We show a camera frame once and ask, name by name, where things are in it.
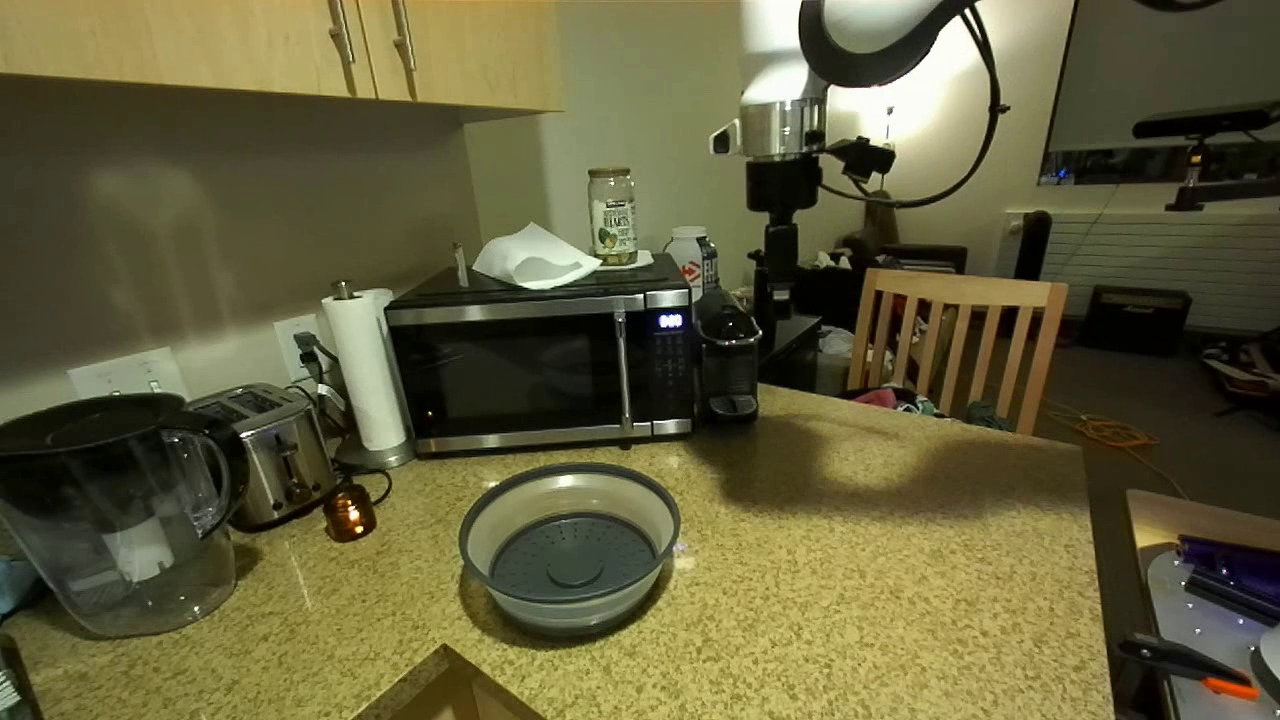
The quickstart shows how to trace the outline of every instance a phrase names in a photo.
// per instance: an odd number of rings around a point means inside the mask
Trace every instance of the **kitchen counter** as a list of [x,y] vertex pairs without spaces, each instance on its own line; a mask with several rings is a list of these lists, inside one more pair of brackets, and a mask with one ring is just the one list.
[[[42,599],[5,629],[58,718],[357,718],[451,644],[545,718],[1111,718],[1081,453],[759,388],[696,442],[415,459],[367,541],[298,516],[236,596],[145,641]],[[534,644],[461,572],[462,509],[560,459],[626,465],[685,519],[663,592],[590,644]]]

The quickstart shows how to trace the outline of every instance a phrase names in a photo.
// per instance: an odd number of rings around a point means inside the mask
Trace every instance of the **bowl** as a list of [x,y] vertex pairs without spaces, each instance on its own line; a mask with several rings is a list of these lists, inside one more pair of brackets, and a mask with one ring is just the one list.
[[461,555],[492,604],[534,635],[626,623],[672,563],[675,501],[615,465],[551,465],[487,489]]

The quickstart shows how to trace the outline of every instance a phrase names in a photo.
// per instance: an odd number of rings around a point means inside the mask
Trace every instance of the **toaster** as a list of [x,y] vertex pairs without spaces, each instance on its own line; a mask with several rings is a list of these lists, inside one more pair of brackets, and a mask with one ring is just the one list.
[[230,528],[273,528],[315,509],[334,489],[315,409],[273,385],[239,385],[193,402],[210,422],[230,459],[236,509]]

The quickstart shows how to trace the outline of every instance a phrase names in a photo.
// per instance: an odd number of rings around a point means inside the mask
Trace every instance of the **wooden cabinet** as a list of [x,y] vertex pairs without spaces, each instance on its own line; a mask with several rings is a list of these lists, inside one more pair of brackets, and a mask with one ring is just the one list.
[[0,0],[0,76],[557,105],[557,0]]

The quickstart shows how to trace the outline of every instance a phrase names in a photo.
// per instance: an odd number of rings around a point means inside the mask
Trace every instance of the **microwave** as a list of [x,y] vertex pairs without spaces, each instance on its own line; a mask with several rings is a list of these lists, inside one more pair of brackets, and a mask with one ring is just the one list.
[[387,335],[415,456],[690,434],[690,294],[663,252],[546,294],[439,273]]

